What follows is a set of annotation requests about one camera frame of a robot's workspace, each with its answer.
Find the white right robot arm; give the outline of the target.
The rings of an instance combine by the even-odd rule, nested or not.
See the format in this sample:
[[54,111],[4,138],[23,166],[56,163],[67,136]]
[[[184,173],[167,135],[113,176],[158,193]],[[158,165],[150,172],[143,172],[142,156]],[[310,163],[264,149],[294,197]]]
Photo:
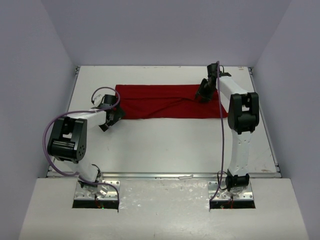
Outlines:
[[207,66],[207,78],[202,79],[195,99],[208,103],[213,100],[214,93],[223,94],[229,100],[227,123],[232,133],[232,151],[225,187],[229,192],[242,191],[250,181],[249,149],[260,122],[259,95],[240,87],[231,74],[220,69],[218,61]]

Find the red t shirt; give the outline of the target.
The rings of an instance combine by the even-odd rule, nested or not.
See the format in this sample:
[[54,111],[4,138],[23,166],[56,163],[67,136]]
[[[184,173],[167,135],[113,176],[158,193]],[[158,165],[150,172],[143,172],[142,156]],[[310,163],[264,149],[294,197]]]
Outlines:
[[219,107],[218,92],[213,93],[211,101],[201,102],[199,97],[196,98],[198,88],[198,84],[118,84],[115,90],[120,95],[120,107],[127,120],[226,118],[227,111]]

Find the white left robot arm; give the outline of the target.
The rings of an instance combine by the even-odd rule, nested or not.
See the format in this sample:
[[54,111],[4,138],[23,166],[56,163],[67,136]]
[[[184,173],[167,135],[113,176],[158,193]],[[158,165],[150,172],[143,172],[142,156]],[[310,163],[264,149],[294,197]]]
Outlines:
[[82,188],[96,191],[101,184],[102,173],[85,157],[87,132],[95,127],[106,132],[125,116],[125,112],[120,107],[120,97],[116,95],[98,95],[91,102],[94,107],[90,110],[76,111],[54,121],[47,153],[68,166],[78,177]]

